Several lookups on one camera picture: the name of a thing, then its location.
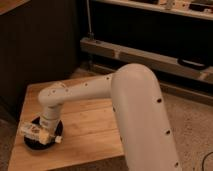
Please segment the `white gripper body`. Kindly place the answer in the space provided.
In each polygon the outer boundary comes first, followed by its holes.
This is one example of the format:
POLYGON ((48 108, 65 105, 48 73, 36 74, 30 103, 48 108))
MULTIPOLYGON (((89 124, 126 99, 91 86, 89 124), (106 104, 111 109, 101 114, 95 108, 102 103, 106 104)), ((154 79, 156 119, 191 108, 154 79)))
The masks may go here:
POLYGON ((39 142, 39 136, 41 134, 50 134, 55 136, 56 127, 56 120, 48 120, 41 117, 38 124, 23 122, 19 128, 19 132, 22 136, 39 142))

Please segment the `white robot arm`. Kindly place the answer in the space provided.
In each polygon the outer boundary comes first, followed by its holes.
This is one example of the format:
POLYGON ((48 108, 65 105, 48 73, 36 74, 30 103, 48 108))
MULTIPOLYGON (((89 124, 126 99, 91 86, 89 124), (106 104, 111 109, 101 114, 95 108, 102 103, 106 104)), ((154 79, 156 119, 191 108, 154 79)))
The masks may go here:
POLYGON ((37 124, 25 122, 20 134, 42 145, 59 143, 62 105, 110 98, 129 171, 183 171, 159 82, 148 67, 127 64, 117 71, 74 86, 61 82, 38 94, 43 107, 37 124))

